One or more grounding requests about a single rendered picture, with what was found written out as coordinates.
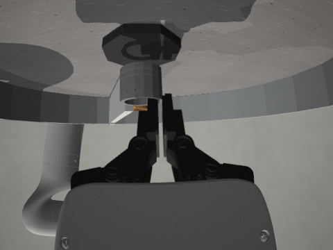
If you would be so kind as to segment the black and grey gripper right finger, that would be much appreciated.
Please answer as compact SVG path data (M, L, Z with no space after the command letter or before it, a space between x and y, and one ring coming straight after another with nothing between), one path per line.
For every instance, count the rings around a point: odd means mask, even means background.
M251 168L220 164L195 147L193 139L185 135L182 110L173 109L171 94L162 95L162 130L164 157L171 164L175 182L239 178L254 183Z

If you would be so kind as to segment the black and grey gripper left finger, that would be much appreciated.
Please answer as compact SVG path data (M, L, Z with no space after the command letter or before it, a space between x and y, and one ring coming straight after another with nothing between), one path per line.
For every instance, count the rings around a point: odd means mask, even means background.
M86 183L150 183L159 157L158 100L148 98L147 110L139 111L137 136L128 148L105 167L75 172L71 189Z

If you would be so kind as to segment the grey steel bushing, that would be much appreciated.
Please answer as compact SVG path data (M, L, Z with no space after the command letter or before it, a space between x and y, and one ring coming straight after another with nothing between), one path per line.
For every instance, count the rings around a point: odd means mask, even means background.
M120 69L120 103L147 106L148 98L162 102L161 67L152 62L132 62Z

